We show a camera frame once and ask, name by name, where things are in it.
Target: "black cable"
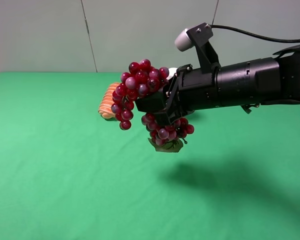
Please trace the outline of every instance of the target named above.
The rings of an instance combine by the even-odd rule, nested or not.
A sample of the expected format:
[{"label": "black cable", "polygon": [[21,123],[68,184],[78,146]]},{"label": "black cable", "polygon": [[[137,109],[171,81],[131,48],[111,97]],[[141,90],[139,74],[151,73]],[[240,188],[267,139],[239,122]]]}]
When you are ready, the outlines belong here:
[{"label": "black cable", "polygon": [[285,44],[296,44],[296,43],[300,43],[300,39],[277,39],[277,38],[272,38],[272,37],[267,37],[267,36],[261,36],[258,34],[254,34],[248,31],[244,31],[235,27],[231,27],[231,26],[223,26],[223,25],[210,25],[212,29],[227,29],[227,30],[231,30],[237,33],[241,33],[241,34],[245,34],[257,39],[262,39],[262,40],[266,40],[266,41],[270,41],[270,42],[275,42],[275,43],[285,43]]}]

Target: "grape bunch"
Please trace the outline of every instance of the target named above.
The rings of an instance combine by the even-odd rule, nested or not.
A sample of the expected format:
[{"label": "grape bunch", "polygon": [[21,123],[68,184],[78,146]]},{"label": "grape bunch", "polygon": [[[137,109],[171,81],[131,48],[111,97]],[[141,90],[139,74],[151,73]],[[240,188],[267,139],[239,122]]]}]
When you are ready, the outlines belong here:
[{"label": "grape bunch", "polygon": [[[121,83],[112,93],[114,104],[111,106],[122,130],[131,128],[130,120],[134,117],[132,112],[135,107],[134,101],[151,95],[168,84],[168,76],[169,69],[167,67],[156,69],[151,66],[148,59],[143,59],[139,63],[132,62],[129,65],[129,72],[122,73]],[[158,126],[155,116],[147,113],[141,118],[141,122],[150,132],[152,142],[158,146],[163,146],[165,143],[179,138],[184,139],[187,134],[194,132],[194,126],[190,125],[186,118],[178,119],[173,125]]]},{"label": "grape bunch", "polygon": [[178,140],[179,138],[187,143],[185,137],[188,134],[193,134],[195,128],[193,125],[189,124],[188,120],[184,117],[174,121],[172,125],[159,126],[155,120],[155,116],[151,113],[146,113],[141,118],[141,122],[145,125],[145,128],[150,132],[150,137],[153,143],[158,146],[163,146],[164,144]]}]

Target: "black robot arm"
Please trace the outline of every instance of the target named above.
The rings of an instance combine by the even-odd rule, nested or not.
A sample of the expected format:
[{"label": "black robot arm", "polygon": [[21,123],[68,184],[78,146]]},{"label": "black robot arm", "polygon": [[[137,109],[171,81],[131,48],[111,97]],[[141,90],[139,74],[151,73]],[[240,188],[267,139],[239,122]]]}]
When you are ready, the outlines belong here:
[{"label": "black robot arm", "polygon": [[195,46],[200,68],[179,67],[169,84],[138,99],[137,109],[165,126],[195,110],[241,106],[249,114],[260,105],[300,104],[300,45],[276,52],[276,58],[220,66],[212,36],[207,23],[186,29],[186,44]]}]

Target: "grape leaf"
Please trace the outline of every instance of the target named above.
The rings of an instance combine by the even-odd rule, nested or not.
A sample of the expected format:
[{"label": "grape leaf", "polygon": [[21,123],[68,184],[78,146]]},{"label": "grape leaf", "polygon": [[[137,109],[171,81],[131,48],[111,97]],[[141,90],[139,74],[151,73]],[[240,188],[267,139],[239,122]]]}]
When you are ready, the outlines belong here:
[{"label": "grape leaf", "polygon": [[180,139],[167,142],[163,146],[158,146],[157,144],[153,143],[151,138],[148,138],[148,140],[149,143],[155,148],[156,152],[178,153],[180,149],[184,146]]}]

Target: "green table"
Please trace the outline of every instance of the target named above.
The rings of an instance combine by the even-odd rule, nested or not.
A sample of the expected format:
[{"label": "green table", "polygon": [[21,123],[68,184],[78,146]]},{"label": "green table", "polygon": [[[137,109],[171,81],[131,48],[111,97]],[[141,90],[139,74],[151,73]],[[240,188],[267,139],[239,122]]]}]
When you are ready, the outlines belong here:
[{"label": "green table", "polygon": [[195,112],[179,153],[98,114],[118,73],[0,73],[0,240],[300,240],[300,106]]}]

